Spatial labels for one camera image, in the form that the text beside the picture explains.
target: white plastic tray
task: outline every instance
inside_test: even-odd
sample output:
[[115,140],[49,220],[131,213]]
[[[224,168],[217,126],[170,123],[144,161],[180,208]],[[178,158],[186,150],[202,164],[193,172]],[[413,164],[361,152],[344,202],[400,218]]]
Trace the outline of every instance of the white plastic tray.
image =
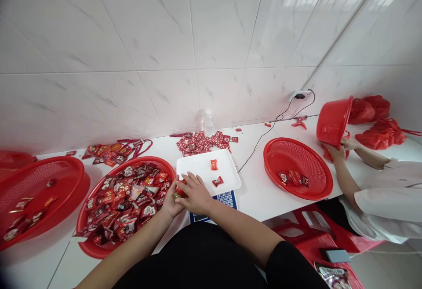
[[[211,170],[213,159],[217,160],[218,170]],[[176,162],[176,174],[179,175],[180,180],[183,179],[181,175],[186,175],[188,171],[202,178],[211,196],[239,189],[242,185],[232,156],[227,149],[179,158]],[[219,176],[224,183],[215,187],[212,181],[218,179]]]

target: person's left hand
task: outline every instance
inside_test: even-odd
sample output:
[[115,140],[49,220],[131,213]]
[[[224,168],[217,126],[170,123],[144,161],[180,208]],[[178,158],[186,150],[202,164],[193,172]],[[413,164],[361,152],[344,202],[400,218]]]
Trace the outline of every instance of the person's left hand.
[[179,175],[176,176],[176,179],[171,184],[170,188],[167,190],[166,198],[164,199],[163,203],[163,210],[167,211],[171,217],[175,218],[180,212],[182,212],[185,208],[175,203],[175,200],[172,196],[173,193],[176,192],[176,185],[179,181]]
[[340,149],[338,150],[334,146],[328,145],[326,143],[321,142],[321,144],[327,148],[333,161],[343,161],[346,159],[346,151],[344,150],[343,145],[341,145]]

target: black shirt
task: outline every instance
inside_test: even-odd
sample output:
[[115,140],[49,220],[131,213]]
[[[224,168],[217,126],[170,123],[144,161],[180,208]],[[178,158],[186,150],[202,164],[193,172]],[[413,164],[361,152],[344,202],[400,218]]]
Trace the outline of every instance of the black shirt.
[[197,222],[180,230],[158,254],[134,265],[114,289],[166,286],[327,289],[313,266],[286,241],[275,247],[265,272],[268,283],[252,257],[222,228]]

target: water bottle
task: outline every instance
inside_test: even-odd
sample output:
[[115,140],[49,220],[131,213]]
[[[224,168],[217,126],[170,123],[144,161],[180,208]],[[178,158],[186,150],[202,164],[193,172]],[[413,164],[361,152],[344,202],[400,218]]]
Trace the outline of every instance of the water bottle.
[[202,116],[202,130],[204,131],[205,136],[211,137],[214,135],[214,122],[210,110],[205,110]]

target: white table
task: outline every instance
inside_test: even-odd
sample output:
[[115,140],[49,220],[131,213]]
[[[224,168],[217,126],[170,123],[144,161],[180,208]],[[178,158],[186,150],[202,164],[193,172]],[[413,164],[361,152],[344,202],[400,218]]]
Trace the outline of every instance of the white table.
[[[265,221],[312,203],[312,201],[300,199],[277,188],[264,170],[262,154],[264,146],[271,139],[290,137],[305,143],[322,156],[323,150],[315,137],[317,120],[318,117],[310,117],[305,121],[308,130],[304,130],[302,127],[292,127],[291,124],[294,121],[277,122],[274,128],[263,136],[255,153],[239,174],[242,186],[236,190],[236,197],[240,211],[259,221]],[[369,126],[369,124],[348,125],[347,129],[354,135],[368,129]],[[236,132],[235,128],[225,128],[221,131],[223,134],[239,137],[239,142],[231,143],[230,148],[235,165],[240,169],[252,153],[259,137],[269,128],[263,123],[238,126],[237,128],[241,128],[242,132]],[[163,158],[175,166],[177,159],[182,156],[175,144],[178,140],[179,138],[172,137],[153,139],[154,144],[145,155]],[[76,157],[82,156],[84,150],[78,150]],[[380,153],[399,160],[422,162],[422,146],[410,139],[407,139],[403,145],[393,145]],[[45,159],[63,155],[65,152],[37,157]],[[92,161],[93,159],[83,161],[86,171],[91,177],[91,188],[111,170],[104,164],[93,166]],[[354,152],[350,153],[347,165],[358,184],[377,172],[364,164]],[[334,189],[330,198],[334,198],[342,193],[335,178],[333,164],[328,163],[328,167],[334,179]],[[79,210],[76,210],[66,222],[61,223],[55,229],[7,250],[7,257],[14,258],[15,263],[8,262],[9,266],[6,270],[18,288],[73,288],[100,262],[100,260],[85,255],[78,243],[71,238],[78,212]],[[189,216],[183,212],[172,223],[155,252],[161,250],[166,242],[187,224],[189,224]]]

